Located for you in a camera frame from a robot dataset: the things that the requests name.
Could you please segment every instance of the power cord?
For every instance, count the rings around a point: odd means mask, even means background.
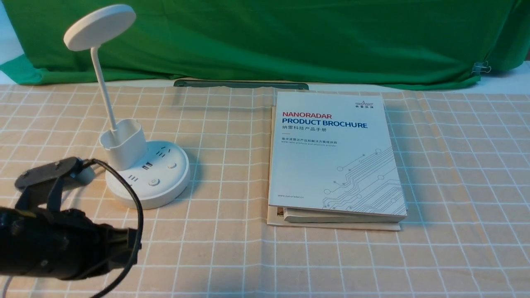
[[[7,289],[9,288],[9,285],[11,284],[11,281],[13,280],[13,276],[8,276],[6,281],[4,282],[4,287],[2,289],[2,296],[0,298],[6,298],[7,296]]]
[[[143,232],[143,229],[144,229],[144,212],[143,212],[143,209],[142,209],[142,203],[140,202],[140,199],[138,198],[138,196],[134,192],[133,188],[129,185],[129,183],[127,183],[125,181],[124,178],[122,178],[122,176],[115,169],[113,169],[111,166],[109,166],[106,162],[98,160],[98,159],[85,160],[84,163],[83,163],[83,168],[88,168],[88,167],[93,166],[93,165],[100,165],[105,170],[110,172],[114,177],[116,177],[116,179],[118,179],[118,181],[120,181],[120,183],[125,187],[125,189],[127,189],[129,194],[131,195],[132,200],[134,201],[134,203],[136,205],[136,211],[138,213],[138,231],[136,233],[135,243],[134,243],[134,246],[132,248],[132,254],[131,254],[129,260],[127,261],[127,264],[123,268],[122,272],[118,275],[118,277],[116,277],[116,279],[112,283],[110,283],[107,287],[105,287],[103,290],[99,291],[97,294],[95,294],[95,295],[93,295],[91,297],[91,298],[101,298],[101,297],[107,295],[108,293],[110,293],[113,289],[115,289],[123,281],[123,279],[127,276],[129,271],[133,267],[133,265],[135,263],[135,259],[137,258],[137,255],[138,255],[138,251],[140,250],[140,246],[141,246],[142,232]],[[86,276],[93,269],[94,269],[94,267],[89,268],[86,272],[82,273],[81,276]],[[9,288],[9,285],[10,285],[12,280],[13,280],[12,276],[9,276],[7,278],[7,280],[4,283],[4,287],[2,289],[2,296],[0,296],[0,298],[6,298],[7,289]]]

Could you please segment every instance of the grid pattern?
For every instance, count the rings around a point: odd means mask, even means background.
[[[148,139],[177,142],[193,170],[179,199],[145,211],[138,265],[109,297],[530,297],[526,95],[348,93],[385,100],[409,205],[402,231],[366,232],[266,225],[277,90],[109,92],[117,119],[134,117]],[[105,159],[97,87],[0,86],[0,99],[0,205],[14,205],[14,180],[32,166]],[[136,226],[102,176],[63,205]],[[88,297],[118,274],[17,277],[9,297]]]

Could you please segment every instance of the lamp head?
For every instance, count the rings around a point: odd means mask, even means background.
[[[65,33],[64,43],[72,51],[88,50],[117,37],[135,21],[136,13],[125,4],[96,10],[77,22]]]

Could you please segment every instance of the round power strip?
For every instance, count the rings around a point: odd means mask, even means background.
[[[162,207],[175,200],[190,181],[190,161],[184,150],[167,141],[147,141],[147,154],[131,168],[118,173],[132,186],[142,209]],[[136,208],[125,187],[106,172],[107,186],[118,201]]]

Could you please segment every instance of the circuit pattern graphic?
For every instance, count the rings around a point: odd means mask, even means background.
[[[396,172],[392,147],[376,149],[337,167],[344,180],[324,189],[323,209],[406,215],[403,189]]]

